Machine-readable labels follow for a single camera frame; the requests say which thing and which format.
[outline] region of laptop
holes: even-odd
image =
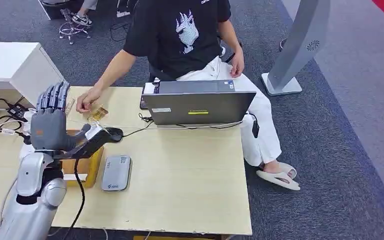
[[[156,125],[195,125],[240,122],[255,95],[235,91],[233,81],[217,80],[160,82],[159,93],[142,97]]]
[[[158,89],[159,94],[224,92],[235,92],[233,80],[160,81]]]

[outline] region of white slide sandal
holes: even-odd
[[[294,179],[298,175],[297,170],[293,166],[291,166],[287,163],[279,162],[279,166],[280,166],[280,169],[282,169],[282,172],[284,172],[286,174],[288,174],[291,170],[293,171],[293,174],[290,177],[291,179]]]
[[[262,179],[264,179],[270,183],[279,185],[279,186],[284,187],[286,189],[295,190],[295,191],[299,191],[301,189],[298,182],[292,180],[292,178],[290,178],[288,176],[288,174],[283,172],[283,171],[279,172],[279,173],[268,173],[265,171],[258,170],[257,175],[260,178],[262,178]]]

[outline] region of white sticker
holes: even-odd
[[[15,135],[16,131],[8,128],[2,128],[1,133],[5,135]]]
[[[167,108],[152,108],[152,111],[154,113],[169,113],[172,111],[172,109],[169,107],[167,107]]]

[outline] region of graphic print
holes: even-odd
[[[180,41],[185,45],[183,54],[187,54],[194,50],[195,40],[200,36],[195,26],[194,15],[189,10],[189,15],[180,12],[180,23],[176,19],[176,33]]]

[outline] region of person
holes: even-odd
[[[244,54],[230,22],[229,0],[139,0],[133,13],[123,49],[111,60],[96,84],[77,99],[76,110],[90,111],[105,89],[124,76],[136,57],[148,57],[150,64],[177,81],[233,79],[237,91],[255,91],[249,106],[259,124],[246,114],[240,126],[245,160],[258,167],[257,175],[282,187],[299,190],[293,180],[297,171],[277,161],[281,154],[269,99],[248,79]],[[231,65],[222,62],[218,32],[235,56]]]
[[[77,12],[76,15],[72,16],[72,21],[76,24],[80,24],[83,26],[92,26],[92,21],[88,17],[87,13],[89,12],[89,10],[96,10],[97,4],[98,0],[84,0],[80,10]]]

